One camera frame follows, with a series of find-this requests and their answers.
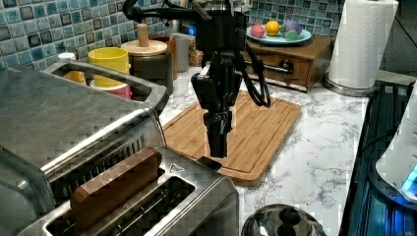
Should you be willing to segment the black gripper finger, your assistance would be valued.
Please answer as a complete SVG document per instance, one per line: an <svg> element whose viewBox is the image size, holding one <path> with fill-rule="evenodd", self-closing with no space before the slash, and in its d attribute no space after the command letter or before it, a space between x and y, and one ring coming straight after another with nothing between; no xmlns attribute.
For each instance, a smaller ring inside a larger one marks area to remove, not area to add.
<svg viewBox="0 0 417 236"><path fill-rule="evenodd" d="M224 113L220 121L220 156L227 156L227 135L232 130L232 112Z"/></svg>
<svg viewBox="0 0 417 236"><path fill-rule="evenodd" d="M222 157L220 120L213 113L207 112L204 114L204 123L207 128L210 155L213 157Z"/></svg>

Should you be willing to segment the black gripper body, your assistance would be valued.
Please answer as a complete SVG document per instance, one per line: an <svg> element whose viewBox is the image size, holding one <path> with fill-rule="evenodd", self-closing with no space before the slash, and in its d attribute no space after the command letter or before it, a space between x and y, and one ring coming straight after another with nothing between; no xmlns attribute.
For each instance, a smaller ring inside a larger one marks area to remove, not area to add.
<svg viewBox="0 0 417 236"><path fill-rule="evenodd" d="M236 73L244 65L239 50L214 51L203 56L202 70L192 79L205 122L230 121L242 77Z"/></svg>

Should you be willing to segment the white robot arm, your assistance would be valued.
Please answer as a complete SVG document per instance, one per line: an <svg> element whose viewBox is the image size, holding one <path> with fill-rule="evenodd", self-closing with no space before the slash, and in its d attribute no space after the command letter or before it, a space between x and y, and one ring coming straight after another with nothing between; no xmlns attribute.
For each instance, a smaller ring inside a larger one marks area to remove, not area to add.
<svg viewBox="0 0 417 236"><path fill-rule="evenodd" d="M274 88L302 106L301 118L280 150L271 173L242 192L248 206L287 203L341 206L366 181L381 193L400 196L416 165L416 95L413 87L386 83L378 91L350 97L323 87L308 93Z"/></svg>

